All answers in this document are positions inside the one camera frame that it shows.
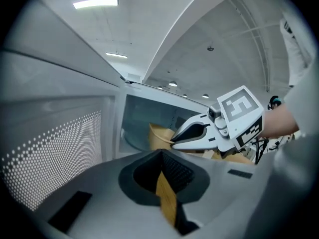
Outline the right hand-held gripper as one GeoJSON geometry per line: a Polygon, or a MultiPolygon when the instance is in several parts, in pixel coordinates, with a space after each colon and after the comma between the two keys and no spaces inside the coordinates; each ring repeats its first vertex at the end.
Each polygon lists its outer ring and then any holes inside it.
{"type": "Polygon", "coordinates": [[[186,120],[171,138],[172,149],[217,148],[226,157],[241,151],[264,130],[264,108],[244,85],[218,97],[208,114],[186,120]]]}

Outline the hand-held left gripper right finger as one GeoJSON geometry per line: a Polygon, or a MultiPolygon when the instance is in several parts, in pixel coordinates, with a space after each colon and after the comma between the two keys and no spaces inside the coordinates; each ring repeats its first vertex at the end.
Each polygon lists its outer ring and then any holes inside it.
{"type": "Polygon", "coordinates": [[[258,165],[162,152],[162,171],[175,194],[175,223],[162,238],[204,238],[209,229],[222,238],[244,233],[271,170],[271,157],[258,165]]]}

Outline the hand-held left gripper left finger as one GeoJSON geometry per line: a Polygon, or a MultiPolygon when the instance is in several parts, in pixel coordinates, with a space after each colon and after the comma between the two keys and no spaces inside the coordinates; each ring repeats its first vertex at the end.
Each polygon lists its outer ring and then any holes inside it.
{"type": "Polygon", "coordinates": [[[74,239],[176,239],[155,194],[161,152],[141,152],[95,165],[51,193],[35,215],[54,227],[69,216],[70,201],[86,193],[88,201],[66,234],[74,239]]]}

